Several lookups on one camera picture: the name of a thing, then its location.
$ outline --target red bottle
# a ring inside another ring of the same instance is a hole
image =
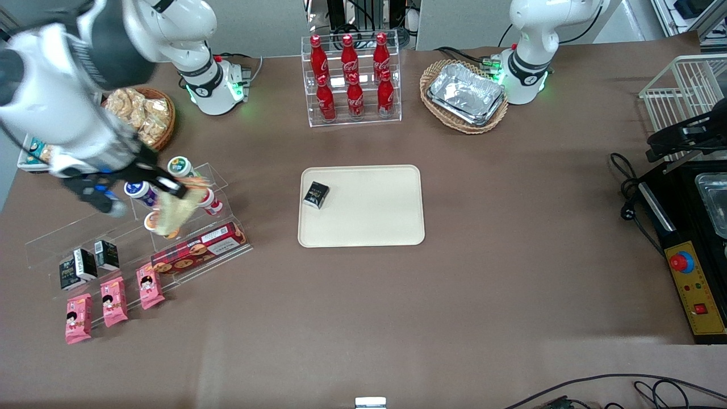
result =
[[[386,48],[386,33],[378,33],[374,51],[374,83],[381,81],[383,71],[389,71],[389,49]]]
[[[323,122],[333,122],[336,120],[336,108],[333,104],[333,92],[328,88],[328,79],[320,76],[316,81],[318,82],[316,97],[318,97],[318,107],[323,114]]]
[[[394,86],[391,84],[391,71],[381,72],[379,83],[379,116],[390,118],[394,114]]]
[[[348,114],[353,121],[361,121],[364,117],[364,91],[358,84],[358,72],[348,77]]]
[[[353,37],[350,34],[343,36],[343,52],[341,52],[341,64],[343,65],[343,78],[346,83],[350,84],[351,74],[356,74],[356,83],[358,83],[358,55],[353,49]]]
[[[313,75],[318,78],[323,77],[328,81],[330,74],[328,72],[328,57],[321,48],[321,37],[318,34],[310,36],[310,45],[313,49],[310,52],[310,66],[313,69]]]

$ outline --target brown tablecloth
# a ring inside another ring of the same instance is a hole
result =
[[[46,272],[26,268],[23,244],[90,210],[54,178],[20,172],[0,215],[0,405],[319,409],[383,395],[392,409],[497,409],[607,372],[726,390],[727,347],[690,345],[667,267],[619,218],[607,165],[619,151],[646,169],[636,94],[698,49],[692,35],[562,47],[537,99],[473,137],[419,100],[437,52],[403,54],[401,123],[314,130],[297,58],[266,60],[250,101],[220,117],[161,67],[151,85],[180,116],[163,159],[212,163],[254,250],[67,346],[63,303],[49,300]],[[418,166],[426,240],[301,247],[301,172],[365,164]],[[627,380],[562,392],[636,403]]]

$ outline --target control panel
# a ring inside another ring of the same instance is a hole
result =
[[[664,254],[669,261],[692,333],[694,335],[727,333],[691,241],[667,248]]]

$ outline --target foil container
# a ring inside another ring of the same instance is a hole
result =
[[[483,127],[505,100],[505,89],[461,63],[448,64],[429,86],[427,96],[468,124]]]

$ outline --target small black package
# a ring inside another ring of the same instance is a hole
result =
[[[328,190],[328,186],[313,182],[308,189],[308,193],[305,194],[305,198],[303,198],[303,203],[320,209],[323,206],[323,200],[326,198]]]
[[[86,280],[76,276],[76,258],[63,261],[59,266],[60,288],[63,290],[72,290],[82,285]]]
[[[96,253],[96,267],[115,271],[119,269],[119,252],[115,245],[104,240],[99,240],[94,244],[94,253]]]
[[[79,248],[73,251],[73,258],[76,262],[76,276],[86,281],[98,278],[96,272],[96,258],[88,251]]]

